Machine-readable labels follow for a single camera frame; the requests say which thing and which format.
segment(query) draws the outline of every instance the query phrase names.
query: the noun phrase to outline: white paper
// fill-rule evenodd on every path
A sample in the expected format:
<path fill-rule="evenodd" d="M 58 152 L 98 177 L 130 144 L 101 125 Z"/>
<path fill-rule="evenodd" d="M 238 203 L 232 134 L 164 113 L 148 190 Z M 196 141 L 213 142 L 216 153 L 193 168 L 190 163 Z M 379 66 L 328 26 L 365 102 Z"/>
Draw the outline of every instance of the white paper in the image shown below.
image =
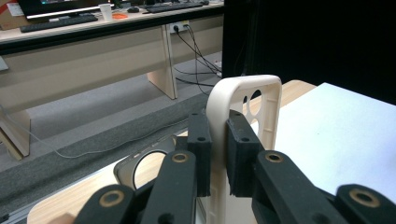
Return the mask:
<path fill-rule="evenodd" d="M 11 16 L 23 16 L 22 9 L 18 3 L 7 3 L 7 7 Z"/>
<path fill-rule="evenodd" d="M 335 194 L 360 184 L 396 203 L 396 106 L 324 83 L 280 109 L 276 150 Z"/>

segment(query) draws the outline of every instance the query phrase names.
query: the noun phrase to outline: desk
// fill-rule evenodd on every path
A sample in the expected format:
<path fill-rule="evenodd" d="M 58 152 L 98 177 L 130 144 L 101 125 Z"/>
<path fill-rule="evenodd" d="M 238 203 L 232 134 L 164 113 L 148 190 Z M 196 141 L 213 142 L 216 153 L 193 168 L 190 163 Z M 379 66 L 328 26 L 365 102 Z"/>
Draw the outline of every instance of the desk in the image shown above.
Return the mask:
<path fill-rule="evenodd" d="M 223 4 L 158 14 L 129 14 L 120 21 L 88 22 L 21 34 L 19 29 L 0 34 L 0 55 L 7 66 L 0 71 L 0 105 L 9 113 L 23 111 L 129 77 L 148 74 L 148 80 L 171 99 L 177 98 L 172 66 L 194 58 L 169 22 L 190 20 L 197 45 L 204 55 L 222 49 Z M 181 34 L 192 43 L 188 32 Z M 0 125 L 23 156 L 29 154 L 29 135 Z"/>
<path fill-rule="evenodd" d="M 315 86 L 293 80 L 283 85 L 281 106 L 286 105 Z M 42 202 L 38 203 L 30 211 L 28 223 L 47 223 L 66 212 L 76 216 L 85 202 L 100 188 L 116 184 L 117 180 L 113 175 L 113 168 L 117 162 L 114 162 L 98 172 L 82 179 L 71 187 L 64 189 Z"/>

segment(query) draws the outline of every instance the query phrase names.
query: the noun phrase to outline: computer mouse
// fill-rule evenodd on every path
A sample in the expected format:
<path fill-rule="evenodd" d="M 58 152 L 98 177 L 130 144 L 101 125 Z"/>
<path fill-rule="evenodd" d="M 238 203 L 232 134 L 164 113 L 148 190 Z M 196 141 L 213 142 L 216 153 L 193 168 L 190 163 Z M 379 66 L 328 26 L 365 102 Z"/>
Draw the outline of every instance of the computer mouse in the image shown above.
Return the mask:
<path fill-rule="evenodd" d="M 127 10 L 129 13 L 136 13 L 139 12 L 139 8 L 138 7 L 130 7 Z"/>
<path fill-rule="evenodd" d="M 200 2 L 202 5 L 204 6 L 208 6 L 209 5 L 209 1 L 205 0 L 205 1 L 201 1 Z"/>

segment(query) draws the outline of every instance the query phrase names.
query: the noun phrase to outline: black cable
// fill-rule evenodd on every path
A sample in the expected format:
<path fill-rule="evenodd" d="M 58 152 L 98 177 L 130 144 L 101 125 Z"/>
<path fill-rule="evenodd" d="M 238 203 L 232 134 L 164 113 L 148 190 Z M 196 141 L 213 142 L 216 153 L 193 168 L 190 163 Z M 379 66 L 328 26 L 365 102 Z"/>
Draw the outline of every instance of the black cable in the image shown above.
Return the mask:
<path fill-rule="evenodd" d="M 193 38 L 193 36 L 192 36 L 192 39 L 193 39 L 193 41 L 194 41 L 194 52 L 195 52 L 195 80 L 197 81 L 197 85 L 198 85 L 198 88 L 199 88 L 199 90 L 203 93 L 203 94 L 205 94 L 205 95 L 209 95 L 209 94 L 207 94 L 206 92 L 204 92 L 203 90 L 202 90 L 202 88 L 201 88 L 201 85 L 199 84 L 199 81 L 198 81 L 198 64 L 197 64 L 197 46 L 196 46 L 196 43 L 195 43 L 195 39 Z"/>
<path fill-rule="evenodd" d="M 9 120 L 10 122 L 12 122 L 13 124 L 15 124 L 18 128 L 20 128 L 20 129 L 23 130 L 24 132 L 28 133 L 28 134 L 29 134 L 30 136 L 32 136 L 35 140 L 37 140 L 38 142 L 40 142 L 40 143 L 44 144 L 45 146 L 49 147 L 49 148 L 52 149 L 56 154 L 58 154 L 60 157 L 65 158 L 65 159 L 76 159 L 76 158 L 79 158 L 79 157 L 82 157 L 82 156 L 85 156 L 85 155 L 89 155 L 89 154 L 96 154 L 96 153 L 108 152 L 108 151 L 113 150 L 113 149 L 115 149 L 115 148 L 121 147 L 121 146 L 123 146 L 123 145 L 125 145 L 125 144 L 127 144 L 127 143 L 131 143 L 131 142 L 134 142 L 134 141 L 137 141 L 137 140 L 146 138 L 146 137 L 148 137 L 149 135 L 152 135 L 152 134 L 154 134 L 154 133 L 156 133 L 156 132 L 158 132 L 158 131 L 160 131 L 160 130 L 162 130 L 162 129 L 175 126 L 175 125 L 177 125 L 177 124 L 179 124 L 179 123 L 182 123 L 182 122 L 188 120 L 188 119 L 183 119 L 183 120 L 180 120 L 180 121 L 178 121 L 178 122 L 175 122 L 175 123 L 172 123 L 172 124 L 168 124 L 168 125 L 162 126 L 162 127 L 158 128 L 158 129 L 156 129 L 156 130 L 154 130 L 154 131 L 151 131 L 150 133 L 146 133 L 146 134 L 144 134 L 144 135 L 142 135 L 142 136 L 140 136 L 140 137 L 136 137 L 136 138 L 133 138 L 133 139 L 126 140 L 126 141 L 122 142 L 121 144 L 118 144 L 118 145 L 116 145 L 116 146 L 114 146 L 114 147 L 111 147 L 111 148 L 108 148 L 108 149 L 83 152 L 83 153 L 81 153 L 81 154 L 78 154 L 77 156 L 66 156 L 66 155 L 61 154 L 61 153 L 59 152 L 59 149 L 57 149 L 57 148 L 59 148 L 59 147 L 53 146 L 53 145 L 51 145 L 51 144 L 49 144 L 49 143 L 43 141 L 41 138 L 37 137 L 37 136 L 36 136 L 34 133 L 32 133 L 30 130 L 28 130 L 28 129 L 26 129 L 25 127 L 23 127 L 20 123 L 18 123 L 14 118 L 12 118 L 12 117 L 10 116 L 10 113 L 9 113 L 5 108 L 3 108 L 2 105 L 0 105 L 0 113 L 3 113 L 3 114 L 5 115 L 5 117 L 6 117 L 6 119 L 8 119 L 8 120 Z"/>
<path fill-rule="evenodd" d="M 216 74 L 216 72 L 213 71 L 213 69 L 217 70 L 218 72 L 221 72 L 214 64 L 212 64 L 211 62 L 209 62 L 206 58 L 204 58 L 204 56 L 203 56 L 201 53 L 199 53 L 198 51 L 196 51 L 196 49 L 194 49 L 189 43 L 187 43 L 187 41 L 184 40 L 183 37 L 181 37 L 181 35 L 180 35 L 178 32 L 177 32 L 177 35 L 178 35 L 178 37 L 179 37 L 187 46 L 189 46 L 189 48 L 190 48 L 194 53 L 198 54 L 205 62 L 210 63 L 210 64 L 214 67 L 214 68 L 212 68 L 212 67 L 206 65 L 213 73 Z"/>
<path fill-rule="evenodd" d="M 208 61 L 206 58 L 204 58 L 204 56 L 202 55 L 201 50 L 198 48 L 198 45 L 197 45 L 197 43 L 196 43 L 196 41 L 195 41 L 194 31 L 191 29 L 191 27 L 190 27 L 188 24 L 185 25 L 185 26 L 187 27 L 187 29 L 188 29 L 189 32 L 190 32 L 191 38 L 192 38 L 192 40 L 194 41 L 194 46 L 198 49 L 198 52 L 199 52 L 198 55 L 200 55 L 200 56 L 204 59 L 204 61 L 205 61 L 205 63 L 206 63 L 206 66 L 207 66 L 209 69 L 211 69 L 210 66 L 209 66 L 209 64 L 208 64 L 208 63 L 210 63 L 210 65 L 212 65 L 213 69 L 217 70 L 218 72 L 221 72 L 213 63 L 211 63 L 211 62 Z"/>
<path fill-rule="evenodd" d="M 184 83 L 187 83 L 187 84 L 192 84 L 192 85 L 200 85 L 200 86 L 206 86 L 206 87 L 215 87 L 215 85 L 191 82 L 191 81 L 184 80 L 184 79 L 181 79 L 181 78 L 178 78 L 178 77 L 176 78 L 176 80 L 184 82 Z"/>
<path fill-rule="evenodd" d="M 186 74 L 186 75 L 189 75 L 189 76 L 195 76 L 195 73 L 188 73 L 188 72 L 182 72 L 182 71 L 180 71 L 180 70 L 178 70 L 177 68 L 175 68 L 175 67 L 173 67 L 175 70 L 177 70 L 179 73 L 182 73 L 182 74 Z M 198 73 L 198 75 L 210 75 L 210 74 L 216 74 L 216 73 L 212 73 L 212 72 L 208 72 L 208 73 Z"/>

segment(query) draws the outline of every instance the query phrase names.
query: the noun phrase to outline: keyboard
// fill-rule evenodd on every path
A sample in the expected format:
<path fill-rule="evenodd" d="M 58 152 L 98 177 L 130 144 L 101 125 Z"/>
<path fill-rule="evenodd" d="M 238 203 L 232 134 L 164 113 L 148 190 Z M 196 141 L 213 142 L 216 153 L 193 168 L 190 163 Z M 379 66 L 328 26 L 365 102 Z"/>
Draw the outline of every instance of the keyboard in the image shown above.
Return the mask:
<path fill-rule="evenodd" d="M 202 3 L 178 3 L 167 6 L 148 7 L 146 8 L 146 10 L 151 13 L 159 13 L 159 12 L 174 11 L 174 10 L 180 10 L 180 9 L 192 8 L 192 7 L 201 7 L 201 6 Z"/>
<path fill-rule="evenodd" d="M 81 24 L 90 21 L 98 21 L 98 19 L 94 16 L 78 16 L 78 17 L 62 19 L 58 21 L 50 21 L 50 22 L 21 26 L 20 30 L 22 33 L 28 33 L 28 32 L 47 30 L 57 27 L 68 26 L 68 25 Z"/>

